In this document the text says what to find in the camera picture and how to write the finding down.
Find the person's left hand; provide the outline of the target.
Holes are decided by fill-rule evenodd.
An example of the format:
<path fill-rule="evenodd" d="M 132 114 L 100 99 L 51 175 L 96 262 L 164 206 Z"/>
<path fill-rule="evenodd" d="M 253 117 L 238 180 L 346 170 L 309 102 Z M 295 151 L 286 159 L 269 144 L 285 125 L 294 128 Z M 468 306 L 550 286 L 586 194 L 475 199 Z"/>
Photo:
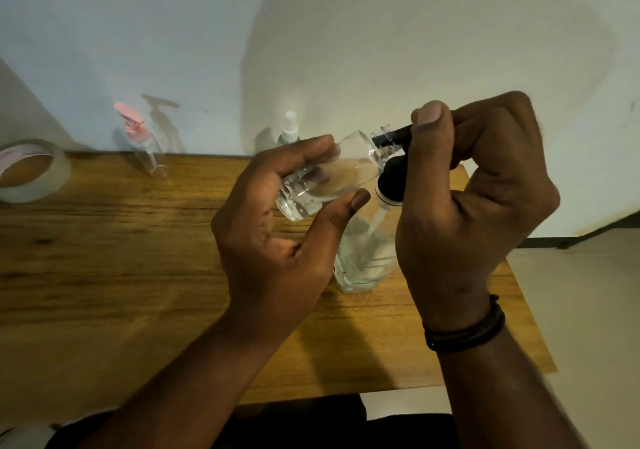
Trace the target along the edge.
<path fill-rule="evenodd" d="M 316 305 L 333 264 L 297 264 L 292 257 L 302 240 L 273 235 L 272 208 L 282 179 L 333 144 L 333 137 L 324 135 L 260 152 L 238 177 L 211 222 L 230 307 L 312 310 Z"/>

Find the person's right hand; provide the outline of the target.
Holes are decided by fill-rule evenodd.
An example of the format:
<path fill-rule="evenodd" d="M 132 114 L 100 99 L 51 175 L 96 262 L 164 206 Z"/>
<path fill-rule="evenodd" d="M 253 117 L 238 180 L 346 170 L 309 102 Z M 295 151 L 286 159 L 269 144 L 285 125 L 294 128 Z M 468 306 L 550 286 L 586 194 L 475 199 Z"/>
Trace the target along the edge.
<path fill-rule="evenodd" d="M 396 234 L 399 266 L 433 331 L 465 329 L 488 314 L 490 275 L 561 202 L 526 94 L 510 91 L 451 114 L 456 226 Z"/>

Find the black pump nozzle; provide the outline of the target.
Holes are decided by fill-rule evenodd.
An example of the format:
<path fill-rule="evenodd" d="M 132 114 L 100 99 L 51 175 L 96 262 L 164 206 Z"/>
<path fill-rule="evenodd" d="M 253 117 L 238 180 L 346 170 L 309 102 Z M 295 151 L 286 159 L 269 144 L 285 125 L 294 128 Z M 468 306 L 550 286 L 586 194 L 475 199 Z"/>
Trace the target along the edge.
<path fill-rule="evenodd" d="M 382 127 L 378 134 L 373 134 L 371 140 L 377 148 L 396 146 L 407 149 L 412 141 L 412 125 L 396 130 L 391 130 L 390 126 L 387 125 Z"/>

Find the small clear glass bottle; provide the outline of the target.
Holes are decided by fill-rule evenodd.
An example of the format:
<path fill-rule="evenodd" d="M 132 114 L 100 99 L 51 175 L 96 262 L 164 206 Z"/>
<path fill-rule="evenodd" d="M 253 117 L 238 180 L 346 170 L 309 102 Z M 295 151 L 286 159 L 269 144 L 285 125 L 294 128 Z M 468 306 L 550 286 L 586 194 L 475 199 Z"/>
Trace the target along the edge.
<path fill-rule="evenodd" d="M 388 127 L 378 135 L 357 130 L 283 178 L 275 203 L 286 219 L 307 219 L 324 204 L 381 175 L 401 147 Z"/>

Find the person's left forearm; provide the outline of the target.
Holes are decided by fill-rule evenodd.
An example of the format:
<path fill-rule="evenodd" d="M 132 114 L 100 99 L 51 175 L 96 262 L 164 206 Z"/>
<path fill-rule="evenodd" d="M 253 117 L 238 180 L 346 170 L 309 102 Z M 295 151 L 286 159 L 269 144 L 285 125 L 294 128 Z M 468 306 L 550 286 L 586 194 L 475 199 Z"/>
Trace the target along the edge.
<path fill-rule="evenodd" d="M 245 391 L 310 311 L 229 307 L 78 449 L 210 449 Z"/>

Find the person's right forearm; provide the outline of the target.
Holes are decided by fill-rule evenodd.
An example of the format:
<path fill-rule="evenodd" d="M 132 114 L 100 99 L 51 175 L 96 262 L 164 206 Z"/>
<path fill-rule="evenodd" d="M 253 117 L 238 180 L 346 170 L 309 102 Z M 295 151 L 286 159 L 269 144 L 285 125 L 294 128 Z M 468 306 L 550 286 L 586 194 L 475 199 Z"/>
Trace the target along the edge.
<path fill-rule="evenodd" d="M 506 327 L 438 360 L 461 449 L 588 449 Z"/>

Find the large clear black-pump bottle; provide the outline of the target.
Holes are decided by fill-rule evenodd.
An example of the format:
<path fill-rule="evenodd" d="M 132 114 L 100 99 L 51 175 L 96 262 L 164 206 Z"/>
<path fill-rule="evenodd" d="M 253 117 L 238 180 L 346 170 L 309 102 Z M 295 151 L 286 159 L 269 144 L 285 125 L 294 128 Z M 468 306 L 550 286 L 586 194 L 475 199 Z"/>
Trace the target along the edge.
<path fill-rule="evenodd" d="M 349 220 L 334 262 L 335 281 L 343 293 L 372 290 L 396 268 L 407 166 L 406 154 L 392 157 L 383 173 L 365 185 L 371 197 Z"/>

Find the white spray bottle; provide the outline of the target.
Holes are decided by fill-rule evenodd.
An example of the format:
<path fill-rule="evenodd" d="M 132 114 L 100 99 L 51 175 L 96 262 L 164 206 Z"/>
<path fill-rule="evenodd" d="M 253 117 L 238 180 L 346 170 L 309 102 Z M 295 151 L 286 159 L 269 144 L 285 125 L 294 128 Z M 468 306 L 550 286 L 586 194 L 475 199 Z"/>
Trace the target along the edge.
<path fill-rule="evenodd" d="M 281 133 L 277 139 L 277 145 L 283 146 L 300 141 L 298 129 L 298 116 L 294 111 L 287 111 L 284 114 Z"/>

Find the black wristband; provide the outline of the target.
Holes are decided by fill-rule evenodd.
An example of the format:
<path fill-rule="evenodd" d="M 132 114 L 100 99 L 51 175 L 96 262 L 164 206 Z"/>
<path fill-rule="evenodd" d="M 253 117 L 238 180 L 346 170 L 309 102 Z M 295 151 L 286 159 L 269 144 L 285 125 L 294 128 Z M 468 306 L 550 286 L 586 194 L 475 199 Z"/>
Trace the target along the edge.
<path fill-rule="evenodd" d="M 506 327 L 506 315 L 499 304 L 499 295 L 490 294 L 490 310 L 476 324 L 457 331 L 433 331 L 422 324 L 426 344 L 437 354 L 458 353 L 489 343 Z"/>

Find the clear pink-pump bottle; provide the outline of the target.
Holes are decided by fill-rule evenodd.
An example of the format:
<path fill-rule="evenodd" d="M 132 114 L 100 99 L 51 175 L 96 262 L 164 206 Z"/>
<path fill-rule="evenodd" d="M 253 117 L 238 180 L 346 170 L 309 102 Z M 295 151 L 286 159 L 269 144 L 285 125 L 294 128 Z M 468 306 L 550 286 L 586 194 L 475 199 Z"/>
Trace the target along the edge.
<path fill-rule="evenodd" d="M 168 178 L 164 151 L 143 116 L 122 102 L 113 108 L 123 120 L 123 135 L 143 170 L 152 178 Z"/>

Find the person's black clothing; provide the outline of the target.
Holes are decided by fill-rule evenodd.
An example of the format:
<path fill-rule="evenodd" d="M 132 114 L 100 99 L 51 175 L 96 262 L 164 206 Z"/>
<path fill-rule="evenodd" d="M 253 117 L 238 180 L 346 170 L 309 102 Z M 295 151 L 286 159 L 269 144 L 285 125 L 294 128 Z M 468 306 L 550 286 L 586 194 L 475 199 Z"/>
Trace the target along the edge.
<path fill-rule="evenodd" d="M 452 414 L 367 419 L 359 394 L 268 403 L 233 414 L 211 449 L 462 449 Z"/>

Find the clear tape roll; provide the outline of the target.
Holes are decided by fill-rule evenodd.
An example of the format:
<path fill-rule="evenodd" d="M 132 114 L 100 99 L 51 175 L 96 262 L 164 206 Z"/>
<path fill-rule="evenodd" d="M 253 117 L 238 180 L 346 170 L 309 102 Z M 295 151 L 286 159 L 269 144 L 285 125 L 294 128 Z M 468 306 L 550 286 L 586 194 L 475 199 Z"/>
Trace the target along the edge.
<path fill-rule="evenodd" d="M 38 177 L 20 186 L 0 187 L 4 203 L 35 202 L 58 191 L 69 179 L 71 165 L 65 152 L 42 139 L 15 141 L 0 147 L 0 177 L 14 164 L 30 157 L 47 156 L 51 162 Z"/>

